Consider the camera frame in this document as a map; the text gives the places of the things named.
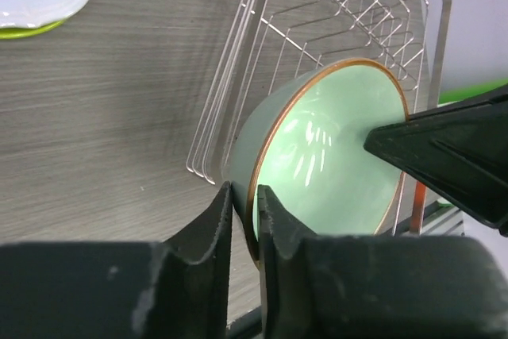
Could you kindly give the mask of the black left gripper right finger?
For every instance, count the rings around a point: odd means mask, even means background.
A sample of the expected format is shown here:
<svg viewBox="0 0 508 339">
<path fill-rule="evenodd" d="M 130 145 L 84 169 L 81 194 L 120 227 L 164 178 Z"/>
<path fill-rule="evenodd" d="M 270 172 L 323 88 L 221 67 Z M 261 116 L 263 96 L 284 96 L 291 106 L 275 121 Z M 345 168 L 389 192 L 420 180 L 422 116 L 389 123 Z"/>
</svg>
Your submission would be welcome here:
<svg viewBox="0 0 508 339">
<path fill-rule="evenodd" d="M 507 281 L 468 237 L 319 236 L 258 189 L 266 338 L 504 338 Z"/>
</svg>

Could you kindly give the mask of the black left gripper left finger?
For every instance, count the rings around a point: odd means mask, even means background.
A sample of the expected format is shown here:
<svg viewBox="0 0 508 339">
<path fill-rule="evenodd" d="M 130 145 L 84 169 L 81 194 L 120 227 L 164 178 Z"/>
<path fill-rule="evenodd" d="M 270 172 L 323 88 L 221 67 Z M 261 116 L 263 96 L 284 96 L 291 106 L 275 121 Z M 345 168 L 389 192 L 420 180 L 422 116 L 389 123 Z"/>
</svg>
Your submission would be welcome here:
<svg viewBox="0 0 508 339">
<path fill-rule="evenodd" d="M 223 338 L 233 196 L 165 241 L 1 247 L 4 338 Z"/>
</svg>

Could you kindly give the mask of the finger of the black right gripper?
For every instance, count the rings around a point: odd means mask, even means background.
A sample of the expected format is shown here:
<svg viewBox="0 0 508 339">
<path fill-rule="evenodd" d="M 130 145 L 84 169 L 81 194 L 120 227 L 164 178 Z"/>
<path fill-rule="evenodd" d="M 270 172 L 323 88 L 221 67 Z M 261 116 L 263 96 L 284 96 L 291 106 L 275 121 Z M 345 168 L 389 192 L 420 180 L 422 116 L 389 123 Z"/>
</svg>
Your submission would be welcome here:
<svg viewBox="0 0 508 339">
<path fill-rule="evenodd" d="M 507 87 L 371 130 L 364 149 L 507 234 Z"/>
</svg>

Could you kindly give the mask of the mint green ceramic bowl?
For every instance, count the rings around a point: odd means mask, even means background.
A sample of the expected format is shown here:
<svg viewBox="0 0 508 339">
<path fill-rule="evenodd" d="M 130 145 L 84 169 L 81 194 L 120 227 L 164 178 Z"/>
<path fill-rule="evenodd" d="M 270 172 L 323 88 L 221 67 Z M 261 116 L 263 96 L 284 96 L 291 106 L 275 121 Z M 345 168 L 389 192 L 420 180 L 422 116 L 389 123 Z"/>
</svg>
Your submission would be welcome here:
<svg viewBox="0 0 508 339">
<path fill-rule="evenodd" d="M 258 188 L 319 234 L 378 233 L 403 174 L 364 149 L 375 128 L 406 121 L 398 80 L 366 58 L 292 79 L 249 115 L 232 147 L 228 179 L 254 262 L 260 259 Z"/>
</svg>

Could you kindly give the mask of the lime green plate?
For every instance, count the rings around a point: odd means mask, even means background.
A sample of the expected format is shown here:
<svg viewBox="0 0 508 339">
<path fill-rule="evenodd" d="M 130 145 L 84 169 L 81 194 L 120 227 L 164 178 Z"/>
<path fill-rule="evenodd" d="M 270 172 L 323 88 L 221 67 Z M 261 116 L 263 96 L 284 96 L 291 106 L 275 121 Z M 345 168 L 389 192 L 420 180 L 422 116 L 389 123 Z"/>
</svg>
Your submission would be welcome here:
<svg viewBox="0 0 508 339">
<path fill-rule="evenodd" d="M 33 37 L 42 33 L 49 32 L 60 25 L 62 25 L 66 19 L 54 21 L 50 24 L 43 25 L 34 29 L 23 29 L 23 28 L 1 28 L 0 39 L 1 40 L 15 40 L 26 37 Z"/>
</svg>

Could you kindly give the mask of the orange ceramic mug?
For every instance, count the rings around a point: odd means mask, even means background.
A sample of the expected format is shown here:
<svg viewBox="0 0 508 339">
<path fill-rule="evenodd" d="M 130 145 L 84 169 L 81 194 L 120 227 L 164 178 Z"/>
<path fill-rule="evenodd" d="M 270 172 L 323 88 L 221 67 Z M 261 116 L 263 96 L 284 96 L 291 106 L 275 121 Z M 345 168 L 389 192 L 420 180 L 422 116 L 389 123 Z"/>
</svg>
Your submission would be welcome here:
<svg viewBox="0 0 508 339">
<path fill-rule="evenodd" d="M 421 233 L 421 228 L 425 215 L 425 195 L 426 195 L 426 186 L 421 182 L 416 182 L 414 192 L 414 203 L 409 227 L 409 231 L 412 234 L 419 235 Z"/>
</svg>

